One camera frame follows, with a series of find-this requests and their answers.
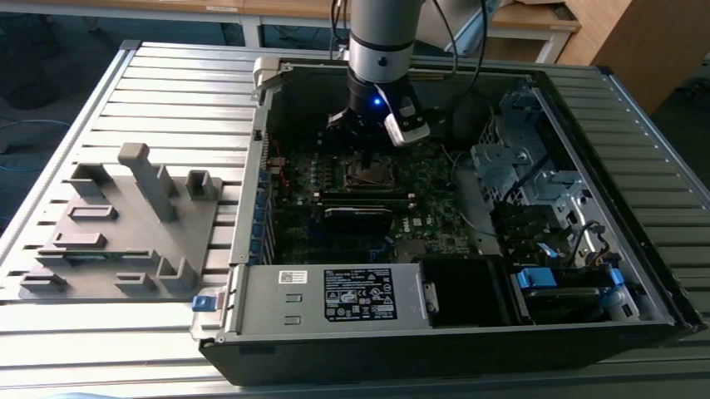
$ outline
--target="white sticker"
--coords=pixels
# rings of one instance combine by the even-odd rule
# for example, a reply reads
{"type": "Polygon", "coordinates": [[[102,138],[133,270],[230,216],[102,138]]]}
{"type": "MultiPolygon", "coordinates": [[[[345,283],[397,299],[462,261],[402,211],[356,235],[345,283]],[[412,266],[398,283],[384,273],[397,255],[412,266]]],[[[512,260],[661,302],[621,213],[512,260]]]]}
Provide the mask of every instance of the white sticker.
{"type": "Polygon", "coordinates": [[[207,6],[206,9],[209,11],[237,12],[237,7],[210,7],[210,6],[207,6]]]}
{"type": "Polygon", "coordinates": [[[550,29],[553,29],[554,31],[576,31],[577,27],[566,27],[564,25],[552,25],[550,29]]]}
{"type": "Polygon", "coordinates": [[[309,283],[309,272],[306,270],[282,270],[279,272],[279,284],[306,283],[309,283]]]}

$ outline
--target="blue cable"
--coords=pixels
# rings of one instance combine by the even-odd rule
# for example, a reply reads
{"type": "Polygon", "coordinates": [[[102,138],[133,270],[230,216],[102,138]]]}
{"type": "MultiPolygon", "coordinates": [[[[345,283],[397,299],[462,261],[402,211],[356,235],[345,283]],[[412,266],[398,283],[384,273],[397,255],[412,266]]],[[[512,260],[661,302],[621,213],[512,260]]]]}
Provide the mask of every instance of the blue cable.
{"type": "MultiPolygon", "coordinates": [[[[14,121],[13,123],[7,124],[7,125],[3,125],[0,126],[0,129],[5,129],[6,127],[11,127],[11,126],[15,126],[15,125],[21,125],[23,123],[50,123],[50,124],[54,124],[54,125],[61,125],[61,126],[65,126],[67,128],[71,127],[71,124],[69,124],[67,122],[62,122],[62,121],[54,121],[51,119],[29,119],[26,121],[14,121]]],[[[18,172],[18,173],[30,173],[30,172],[39,172],[41,170],[43,170],[45,168],[37,168],[37,169],[15,169],[15,168],[7,168],[5,166],[0,166],[0,170],[5,170],[6,172],[18,172]]]]}
{"type": "Polygon", "coordinates": [[[38,169],[13,169],[13,168],[6,168],[5,166],[0,166],[0,170],[5,170],[6,172],[19,172],[19,173],[39,172],[43,169],[45,168],[38,168],[38,169]]]}
{"type": "Polygon", "coordinates": [[[51,123],[51,124],[61,125],[65,127],[71,127],[71,124],[69,124],[67,122],[54,121],[51,119],[29,119],[27,121],[18,121],[18,122],[9,123],[7,125],[0,126],[0,129],[5,129],[6,127],[11,127],[15,125],[21,125],[23,123],[51,123]]]}

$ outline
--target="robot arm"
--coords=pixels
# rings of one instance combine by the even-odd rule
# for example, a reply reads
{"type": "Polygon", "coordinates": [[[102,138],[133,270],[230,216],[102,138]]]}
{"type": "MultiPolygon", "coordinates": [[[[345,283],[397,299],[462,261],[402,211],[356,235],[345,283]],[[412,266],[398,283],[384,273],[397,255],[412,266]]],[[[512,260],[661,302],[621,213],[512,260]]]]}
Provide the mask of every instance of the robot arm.
{"type": "MultiPolygon", "coordinates": [[[[501,0],[488,0],[490,14],[501,0]]],[[[466,0],[440,0],[446,10],[472,12],[460,27],[457,47],[466,52],[474,43],[464,46],[464,37],[480,42],[484,36],[481,8],[466,0]]],[[[425,0],[353,0],[352,40],[348,86],[349,106],[331,118],[331,124],[372,126],[385,124],[396,146],[408,145],[430,135],[432,113],[424,110],[417,92],[408,78],[414,43],[418,37],[425,0]]],[[[453,48],[449,34],[445,49],[453,48]]]]}

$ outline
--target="wooden cabinet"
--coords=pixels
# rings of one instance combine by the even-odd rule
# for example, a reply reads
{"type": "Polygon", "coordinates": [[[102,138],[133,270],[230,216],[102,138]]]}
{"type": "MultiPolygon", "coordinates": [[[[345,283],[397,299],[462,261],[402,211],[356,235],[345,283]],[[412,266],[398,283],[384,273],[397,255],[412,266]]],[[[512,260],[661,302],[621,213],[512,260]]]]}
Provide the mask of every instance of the wooden cabinet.
{"type": "Polygon", "coordinates": [[[648,114],[710,51],[708,0],[568,0],[581,31],[558,63],[612,67],[648,114]]]}

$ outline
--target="wooden desk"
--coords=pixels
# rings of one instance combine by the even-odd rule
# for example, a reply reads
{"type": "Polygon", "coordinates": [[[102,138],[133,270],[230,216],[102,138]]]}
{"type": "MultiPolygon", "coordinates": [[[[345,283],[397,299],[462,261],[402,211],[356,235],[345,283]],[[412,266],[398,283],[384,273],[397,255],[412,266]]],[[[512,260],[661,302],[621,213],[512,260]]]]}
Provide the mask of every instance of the wooden desk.
{"type": "MultiPolygon", "coordinates": [[[[262,47],[263,25],[330,27],[330,10],[331,0],[0,0],[9,12],[239,23],[247,47],[262,47]]],[[[580,26],[549,6],[514,3],[498,10],[490,36],[544,41],[534,59],[552,63],[580,26]]]]}
{"type": "Polygon", "coordinates": [[[239,23],[246,0],[0,0],[0,11],[239,23]]]}
{"type": "MultiPolygon", "coordinates": [[[[330,17],[331,0],[245,0],[241,23],[247,47],[261,47],[263,25],[330,27],[330,17]]],[[[452,22],[452,26],[462,26],[464,23],[452,22]]],[[[498,10],[489,34],[490,37],[544,41],[536,61],[554,63],[572,33],[581,26],[578,21],[560,19],[549,5],[514,3],[498,10]]]]}

